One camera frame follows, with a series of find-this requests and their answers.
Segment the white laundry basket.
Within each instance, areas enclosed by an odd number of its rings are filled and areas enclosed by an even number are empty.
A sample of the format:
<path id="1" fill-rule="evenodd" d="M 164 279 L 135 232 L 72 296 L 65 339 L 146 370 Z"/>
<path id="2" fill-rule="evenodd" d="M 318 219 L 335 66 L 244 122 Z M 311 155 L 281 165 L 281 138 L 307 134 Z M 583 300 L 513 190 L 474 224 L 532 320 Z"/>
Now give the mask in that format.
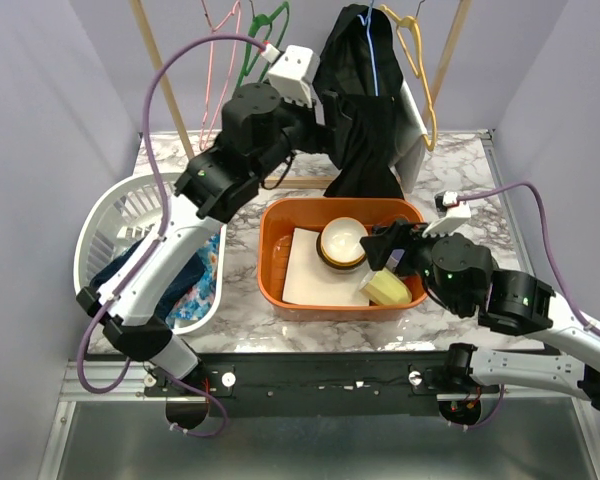
<path id="1" fill-rule="evenodd" d="M 128 177 L 110 187 L 92 207 L 78 241 L 73 261 L 75 291 L 88 285 L 111 261 L 143 239 L 161 219 L 159 189 L 154 176 Z M 215 301 L 210 312 L 195 325 L 172 327 L 177 335 L 200 331 L 210 323 L 221 301 L 227 229 L 219 233 L 219 267 Z"/>

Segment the orange plastic tub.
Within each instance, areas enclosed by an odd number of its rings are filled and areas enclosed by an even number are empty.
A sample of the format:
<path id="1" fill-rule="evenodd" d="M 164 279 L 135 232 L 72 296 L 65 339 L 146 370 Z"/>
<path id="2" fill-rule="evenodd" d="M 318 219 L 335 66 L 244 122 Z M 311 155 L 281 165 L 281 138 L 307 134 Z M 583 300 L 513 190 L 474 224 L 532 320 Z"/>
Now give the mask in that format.
<path id="1" fill-rule="evenodd" d="M 421 222 L 422 215 L 412 204 L 393 198 L 284 198 L 271 204 L 260 222 L 258 284 L 263 297 L 276 314 L 289 321 L 394 321 L 427 299 L 416 276 L 404 280 L 412 301 L 394 306 L 312 306 L 283 300 L 283 290 L 292 237 L 297 228 L 321 231 L 339 217 L 359 220 L 367 229 L 386 226 L 398 218 Z"/>

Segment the black garment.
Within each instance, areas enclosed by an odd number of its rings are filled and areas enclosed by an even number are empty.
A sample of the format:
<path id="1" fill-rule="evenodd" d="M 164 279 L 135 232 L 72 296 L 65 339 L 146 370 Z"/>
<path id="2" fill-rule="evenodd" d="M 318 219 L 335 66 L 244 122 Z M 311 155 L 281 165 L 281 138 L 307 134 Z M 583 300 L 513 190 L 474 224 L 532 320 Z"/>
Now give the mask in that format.
<path id="1" fill-rule="evenodd" d="M 351 117 L 340 144 L 340 155 L 329 155 L 339 169 L 326 197 L 401 198 L 402 189 L 390 170 L 394 155 L 396 100 L 404 80 L 393 50 L 389 19 L 373 10 L 373 36 L 379 96 L 373 91 L 369 50 L 358 15 L 367 6 L 341 9 L 329 34 L 316 71 L 313 88 L 320 102 L 324 90 L 341 95 L 342 110 Z"/>

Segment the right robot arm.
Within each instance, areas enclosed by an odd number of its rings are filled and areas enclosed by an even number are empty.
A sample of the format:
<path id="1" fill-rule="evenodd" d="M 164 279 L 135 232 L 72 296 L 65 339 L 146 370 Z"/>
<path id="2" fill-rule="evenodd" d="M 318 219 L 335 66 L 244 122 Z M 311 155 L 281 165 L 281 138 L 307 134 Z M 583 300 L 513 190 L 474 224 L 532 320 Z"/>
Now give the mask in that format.
<path id="1" fill-rule="evenodd" d="M 414 274 L 425 292 L 459 318 L 475 317 L 492 332 L 523 336 L 557 349 L 555 355 L 511 353 L 455 343 L 444 363 L 424 371 L 441 392 L 515 385 L 587 400 L 600 411 L 600 324 L 583 325 L 550 285 L 501 269 L 491 251 L 459 233 L 429 236 L 425 224 L 398 219 L 361 239 L 370 268 L 383 268 L 394 250 L 399 274 Z"/>

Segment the grey white garment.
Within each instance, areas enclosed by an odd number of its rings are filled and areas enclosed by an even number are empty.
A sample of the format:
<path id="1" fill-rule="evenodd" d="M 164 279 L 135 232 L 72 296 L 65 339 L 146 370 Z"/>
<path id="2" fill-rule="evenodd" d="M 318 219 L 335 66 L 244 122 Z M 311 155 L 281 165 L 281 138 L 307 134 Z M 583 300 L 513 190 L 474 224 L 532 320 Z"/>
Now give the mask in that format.
<path id="1" fill-rule="evenodd" d="M 391 166 L 405 193 L 412 193 L 425 156 L 427 130 L 406 81 L 396 100 L 394 157 Z"/>

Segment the white bowl with dark rim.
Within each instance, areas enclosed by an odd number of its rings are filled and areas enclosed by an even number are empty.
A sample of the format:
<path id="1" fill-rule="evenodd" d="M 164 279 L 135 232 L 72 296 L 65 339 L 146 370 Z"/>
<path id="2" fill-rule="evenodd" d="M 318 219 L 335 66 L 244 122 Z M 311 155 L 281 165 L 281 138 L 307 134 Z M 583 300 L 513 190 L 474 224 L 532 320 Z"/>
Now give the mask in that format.
<path id="1" fill-rule="evenodd" d="M 365 226 L 351 217 L 330 221 L 319 233 L 316 251 L 321 261 L 330 269 L 350 272 L 361 267 L 366 253 L 360 240 L 367 236 Z"/>

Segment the wooden clothes rack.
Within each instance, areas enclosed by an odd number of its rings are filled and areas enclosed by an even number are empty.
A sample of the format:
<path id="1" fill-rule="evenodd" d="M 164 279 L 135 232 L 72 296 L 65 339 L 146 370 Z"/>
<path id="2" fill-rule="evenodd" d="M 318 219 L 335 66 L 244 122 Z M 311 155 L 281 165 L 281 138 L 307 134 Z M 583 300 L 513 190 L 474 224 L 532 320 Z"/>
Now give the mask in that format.
<path id="1" fill-rule="evenodd" d="M 131 11 L 135 17 L 136 24 L 140 31 L 141 37 L 146 47 L 147 54 L 149 55 L 149 59 L 151 61 L 152 67 L 155 70 L 158 70 L 162 67 L 163 62 L 161 55 L 159 53 L 151 26 L 148 21 L 148 17 L 144 10 L 143 3 L 141 1 L 130 1 L 129 2 Z M 451 63 L 451 59 L 456 50 L 456 46 L 459 40 L 459 37 L 462 33 L 464 24 L 466 22 L 470 7 L 471 1 L 459 1 L 457 5 L 457 9 L 451 23 L 451 27 L 447 34 L 447 38 L 445 41 L 444 48 L 442 50 L 440 59 L 438 61 L 433 85 L 430 86 L 430 92 L 433 98 L 433 102 L 435 102 L 438 98 L 439 92 L 442 88 L 444 79 L 446 77 L 449 65 Z M 178 133 L 180 142 L 182 147 L 184 148 L 186 158 L 189 159 L 194 155 L 194 150 L 191 145 L 191 141 L 189 139 L 189 134 L 187 128 L 184 124 L 184 120 L 180 113 L 180 109 L 177 105 L 175 95 L 173 93 L 171 84 L 167 75 L 164 75 L 163 79 L 159 81 L 160 88 L 162 90 L 168 111 L 170 113 L 172 122 L 176 128 Z M 427 114 L 425 113 L 425 109 L 422 112 L 422 120 L 427 118 Z M 328 185 L 329 182 L 333 180 L 333 177 L 273 177 L 270 176 L 265 180 L 266 188 L 276 188 L 279 186 L 280 188 L 295 188 L 295 189 L 316 189 L 316 188 L 324 188 Z"/>

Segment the light blue hanger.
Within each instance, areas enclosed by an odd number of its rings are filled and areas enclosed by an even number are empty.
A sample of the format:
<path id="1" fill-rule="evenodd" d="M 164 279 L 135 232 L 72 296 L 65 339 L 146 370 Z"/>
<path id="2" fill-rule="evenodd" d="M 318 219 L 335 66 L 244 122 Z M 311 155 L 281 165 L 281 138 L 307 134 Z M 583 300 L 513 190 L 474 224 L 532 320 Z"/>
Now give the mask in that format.
<path id="1" fill-rule="evenodd" d="M 375 48 L 373 42 L 373 36 L 371 32 L 372 26 L 372 15 L 375 6 L 375 0 L 370 0 L 367 6 L 367 11 L 365 15 L 359 14 L 358 19 L 360 20 L 361 25 L 364 27 L 365 37 L 369 50 L 369 58 L 370 58 L 370 68 L 372 74 L 373 81 L 373 91 L 376 97 L 379 96 L 379 82 L 378 82 L 378 72 L 377 72 L 377 64 L 376 64 L 376 56 L 375 56 Z"/>

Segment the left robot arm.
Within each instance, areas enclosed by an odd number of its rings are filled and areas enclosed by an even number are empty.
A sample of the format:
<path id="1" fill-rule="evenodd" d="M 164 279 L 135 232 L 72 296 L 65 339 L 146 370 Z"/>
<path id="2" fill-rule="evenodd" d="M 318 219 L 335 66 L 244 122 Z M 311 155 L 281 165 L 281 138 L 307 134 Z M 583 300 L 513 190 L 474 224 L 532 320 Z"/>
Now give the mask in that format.
<path id="1" fill-rule="evenodd" d="M 265 179 L 297 151 L 325 153 L 333 131 L 316 118 L 316 100 L 293 100 L 271 81 L 238 88 L 222 108 L 213 145 L 193 157 L 168 195 L 162 217 L 132 256 L 98 288 L 86 286 L 79 305 L 118 351 L 149 362 L 181 395 L 202 382 L 202 361 L 155 308 L 186 263 L 254 199 Z"/>

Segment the pink wire hanger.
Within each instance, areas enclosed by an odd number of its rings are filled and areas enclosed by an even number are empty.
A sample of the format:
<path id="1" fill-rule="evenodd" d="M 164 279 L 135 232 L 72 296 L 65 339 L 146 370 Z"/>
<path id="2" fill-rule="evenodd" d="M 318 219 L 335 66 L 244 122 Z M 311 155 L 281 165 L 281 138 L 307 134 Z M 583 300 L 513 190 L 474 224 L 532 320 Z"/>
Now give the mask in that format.
<path id="1" fill-rule="evenodd" d="M 202 1 L 209 33 L 239 33 L 242 23 L 242 2 L 231 1 L 221 18 L 214 22 L 209 7 L 220 6 L 221 1 Z M 198 147 L 205 150 L 211 143 L 216 123 L 220 119 L 221 108 L 229 89 L 236 63 L 237 42 L 234 41 L 228 53 L 223 53 L 215 43 L 209 45 L 207 62 L 206 87 L 204 94 L 204 110 L 201 119 Z"/>

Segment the yellow cup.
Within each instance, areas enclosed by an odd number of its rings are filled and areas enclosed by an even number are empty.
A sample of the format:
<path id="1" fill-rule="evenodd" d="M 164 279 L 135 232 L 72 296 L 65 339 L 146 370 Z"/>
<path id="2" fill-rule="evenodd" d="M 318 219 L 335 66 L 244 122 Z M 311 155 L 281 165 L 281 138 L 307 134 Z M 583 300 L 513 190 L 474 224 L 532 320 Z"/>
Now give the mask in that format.
<path id="1" fill-rule="evenodd" d="M 410 289 L 386 268 L 366 274 L 359 284 L 359 292 L 380 306 L 402 305 L 412 301 Z"/>

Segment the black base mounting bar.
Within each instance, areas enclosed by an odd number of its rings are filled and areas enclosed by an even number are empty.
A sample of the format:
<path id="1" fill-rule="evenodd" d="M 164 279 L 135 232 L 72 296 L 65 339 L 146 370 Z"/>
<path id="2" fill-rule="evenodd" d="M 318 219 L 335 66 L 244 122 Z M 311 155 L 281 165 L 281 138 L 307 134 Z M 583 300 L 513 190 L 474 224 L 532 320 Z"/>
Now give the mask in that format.
<path id="1" fill-rule="evenodd" d="M 190 388 L 160 369 L 145 393 L 171 418 L 435 416 L 441 397 L 493 393 L 470 379 L 468 354 L 450 352 L 206 354 Z"/>

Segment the yellow hanger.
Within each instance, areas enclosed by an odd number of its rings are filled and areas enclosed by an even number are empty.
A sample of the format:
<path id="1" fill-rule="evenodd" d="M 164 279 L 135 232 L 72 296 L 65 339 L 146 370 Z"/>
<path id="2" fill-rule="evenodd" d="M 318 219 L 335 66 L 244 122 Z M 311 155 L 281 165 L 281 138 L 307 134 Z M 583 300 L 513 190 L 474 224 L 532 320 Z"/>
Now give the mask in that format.
<path id="1" fill-rule="evenodd" d="M 435 149 L 438 140 L 438 126 L 437 117 L 434 110 L 434 102 L 430 92 L 426 70 L 424 68 L 422 38 L 418 20 L 414 16 L 410 15 L 400 17 L 386 4 L 381 4 L 379 9 L 394 23 L 399 43 L 407 58 L 411 70 L 414 76 L 421 82 L 426 101 L 425 113 L 427 114 L 427 118 L 423 120 L 423 125 L 424 127 L 427 127 L 428 123 L 431 123 L 430 133 L 428 130 L 425 130 L 425 133 L 422 134 L 421 137 L 424 140 L 426 149 L 429 152 L 432 152 Z M 408 30 L 411 34 L 415 47 L 415 56 L 411 55 L 411 52 L 409 51 L 406 41 L 402 35 L 402 30 Z"/>

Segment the floral blue skirt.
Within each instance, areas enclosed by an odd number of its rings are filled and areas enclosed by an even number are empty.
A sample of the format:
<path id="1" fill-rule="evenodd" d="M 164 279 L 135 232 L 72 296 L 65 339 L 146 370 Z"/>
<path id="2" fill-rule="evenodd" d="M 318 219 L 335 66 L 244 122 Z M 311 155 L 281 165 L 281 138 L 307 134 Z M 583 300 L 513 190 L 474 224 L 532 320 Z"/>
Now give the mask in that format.
<path id="1" fill-rule="evenodd" d="M 166 319 L 169 326 L 195 325 L 210 312 L 216 296 L 220 239 L 220 234 L 215 234 L 196 253 L 204 272 L 170 311 Z"/>

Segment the white square plate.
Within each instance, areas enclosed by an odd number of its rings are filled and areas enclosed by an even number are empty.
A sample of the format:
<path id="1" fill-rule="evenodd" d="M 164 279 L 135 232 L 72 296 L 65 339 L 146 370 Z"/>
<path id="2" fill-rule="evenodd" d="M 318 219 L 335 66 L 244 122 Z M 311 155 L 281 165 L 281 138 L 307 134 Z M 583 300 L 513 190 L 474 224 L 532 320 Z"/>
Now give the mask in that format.
<path id="1" fill-rule="evenodd" d="M 301 306 L 366 307 L 360 283 L 369 272 L 366 261 L 351 271 L 326 265 L 316 250 L 318 233 L 295 228 L 284 280 L 282 301 Z"/>

